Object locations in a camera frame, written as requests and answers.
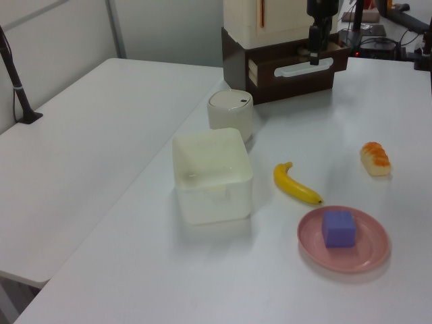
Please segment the pink plate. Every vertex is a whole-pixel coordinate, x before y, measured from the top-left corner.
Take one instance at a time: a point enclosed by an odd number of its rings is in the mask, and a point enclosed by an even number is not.
[[[350,211],[356,224],[356,244],[352,248],[326,248],[321,225],[325,211]],[[387,233],[373,217],[350,207],[326,206],[307,213],[298,224],[297,236],[306,253],[323,267],[356,273],[382,264],[390,252]]]

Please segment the black stand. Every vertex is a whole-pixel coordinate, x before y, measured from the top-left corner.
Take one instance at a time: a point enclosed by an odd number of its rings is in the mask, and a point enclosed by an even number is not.
[[[7,46],[6,36],[1,29],[0,26],[0,53],[3,61],[5,62],[7,73],[9,73],[9,77],[11,78],[13,89],[18,97],[18,100],[21,103],[22,107],[22,118],[18,120],[19,123],[23,124],[31,124],[41,118],[42,113],[36,113],[30,107],[30,103],[28,103],[26,93],[22,88],[20,77],[16,71],[14,61],[12,60],[12,55],[9,52],[9,47]]]
[[[417,53],[407,53],[405,47],[402,47],[401,61],[414,62],[414,70],[432,72],[432,18],[429,30],[425,32],[423,39],[425,46],[423,50],[420,49]]]
[[[353,46],[355,51],[360,49],[360,44],[363,36],[385,36],[385,28],[383,25],[370,25],[369,29],[362,29],[362,16],[365,0],[358,0],[356,3],[356,11],[354,13],[354,23],[352,30],[341,30],[339,32],[340,40],[348,46]]]

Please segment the container lid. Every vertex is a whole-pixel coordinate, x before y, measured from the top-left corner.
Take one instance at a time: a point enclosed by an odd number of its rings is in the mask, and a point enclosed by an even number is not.
[[[222,90],[216,92],[209,104],[222,109],[235,109],[246,106],[252,100],[250,93],[241,90]]]

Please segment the drawer handle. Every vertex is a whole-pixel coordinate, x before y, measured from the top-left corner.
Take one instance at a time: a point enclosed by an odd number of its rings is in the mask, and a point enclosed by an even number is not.
[[[332,64],[333,59],[329,57],[327,59],[320,59],[318,65],[311,65],[309,62],[305,62],[300,64],[278,67],[275,70],[275,76],[283,76],[284,78],[301,76],[302,74],[328,70]]]
[[[264,0],[260,0],[259,5],[259,26],[264,28]]]

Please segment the square container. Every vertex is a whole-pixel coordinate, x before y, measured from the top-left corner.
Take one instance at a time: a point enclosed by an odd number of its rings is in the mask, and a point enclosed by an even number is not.
[[[240,132],[207,130],[173,139],[175,189],[185,221],[241,219],[252,210],[252,167]]]

